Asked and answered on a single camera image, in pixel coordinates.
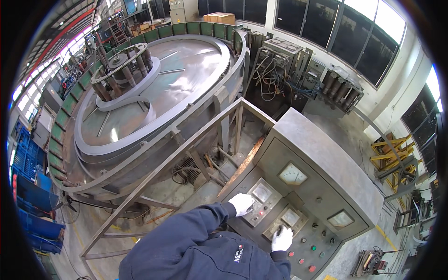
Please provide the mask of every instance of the blue storage rack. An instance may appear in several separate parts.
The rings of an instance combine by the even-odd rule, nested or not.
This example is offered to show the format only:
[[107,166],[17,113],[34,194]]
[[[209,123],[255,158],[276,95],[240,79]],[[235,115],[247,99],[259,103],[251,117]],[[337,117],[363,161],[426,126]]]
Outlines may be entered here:
[[13,174],[20,174],[34,182],[36,165],[43,166],[45,152],[30,138],[29,131],[24,126],[17,126],[17,148],[11,167]]

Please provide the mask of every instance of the yellow floor marking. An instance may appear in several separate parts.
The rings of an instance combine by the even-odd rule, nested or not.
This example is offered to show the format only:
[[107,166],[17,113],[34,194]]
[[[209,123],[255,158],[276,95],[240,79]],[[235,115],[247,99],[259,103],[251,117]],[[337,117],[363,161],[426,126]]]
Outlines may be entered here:
[[[73,226],[73,230],[75,231],[76,238],[77,238],[78,241],[79,241],[79,244],[81,244],[81,247],[84,248],[84,243],[82,242],[81,237],[79,236],[79,232],[78,232],[78,229],[76,229],[76,225],[73,223],[72,226]],[[99,270],[96,268],[96,266],[95,266],[93,263],[90,264],[90,267],[92,267],[93,270],[95,270],[96,274],[98,274],[98,276],[99,276],[102,280],[105,280],[104,277],[101,275],[101,273],[99,272]]]
[[325,276],[325,278],[323,280],[337,280],[337,278],[327,275],[327,276]]
[[376,225],[376,229],[379,231],[379,233],[381,233],[381,235],[386,239],[386,241],[390,244],[390,246],[392,247],[392,249],[394,249],[394,251],[397,251],[398,249],[392,244],[392,241],[387,237],[387,235],[384,233],[384,231],[378,226]]

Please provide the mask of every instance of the cardboard box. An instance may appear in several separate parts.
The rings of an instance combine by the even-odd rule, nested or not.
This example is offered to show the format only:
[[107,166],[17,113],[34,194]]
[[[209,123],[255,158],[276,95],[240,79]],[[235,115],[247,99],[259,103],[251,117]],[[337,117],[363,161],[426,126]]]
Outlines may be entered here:
[[140,25],[140,30],[141,31],[143,31],[145,29],[148,29],[148,28],[149,28],[149,23],[145,23],[145,24]]
[[235,14],[226,13],[225,15],[217,16],[219,23],[235,25]]
[[208,14],[208,15],[204,15],[204,21],[205,21],[205,22],[211,22],[211,20],[210,20],[210,16],[212,16],[212,15],[214,15],[214,14],[217,14],[217,13],[210,13],[210,14]]

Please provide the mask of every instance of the white wall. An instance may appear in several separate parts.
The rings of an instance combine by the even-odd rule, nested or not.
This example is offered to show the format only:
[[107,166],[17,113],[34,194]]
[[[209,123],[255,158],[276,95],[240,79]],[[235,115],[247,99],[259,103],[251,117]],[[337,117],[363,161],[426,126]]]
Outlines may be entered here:
[[[391,2],[391,6],[400,12],[395,3]],[[275,29],[276,9],[277,0],[268,0],[265,26],[243,21],[237,21],[236,24],[242,24],[245,28],[264,34],[273,33],[275,37],[310,48],[313,50],[313,58],[326,64],[327,67],[340,66],[347,72],[357,75],[364,89],[364,97],[356,107],[374,121],[382,132],[386,132],[401,118],[423,88],[431,69],[431,62],[424,54],[416,32],[410,25],[406,27],[403,42],[391,68],[379,87],[375,88],[351,66],[346,65],[320,46],[294,34]],[[372,141],[378,139],[379,134],[367,123],[364,128],[364,132]]]

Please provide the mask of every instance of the electrical cabinet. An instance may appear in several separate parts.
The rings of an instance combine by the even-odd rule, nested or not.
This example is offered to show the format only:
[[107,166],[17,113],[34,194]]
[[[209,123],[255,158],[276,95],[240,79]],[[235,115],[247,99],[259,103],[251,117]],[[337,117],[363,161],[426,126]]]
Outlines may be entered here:
[[169,5],[172,24],[199,20],[198,0],[170,0]]
[[[312,60],[308,70],[320,69]],[[374,228],[383,204],[350,156],[292,108],[217,201],[238,193],[252,195],[254,209],[228,225],[268,253],[279,226],[291,228],[291,277],[301,280],[315,279],[346,241]]]

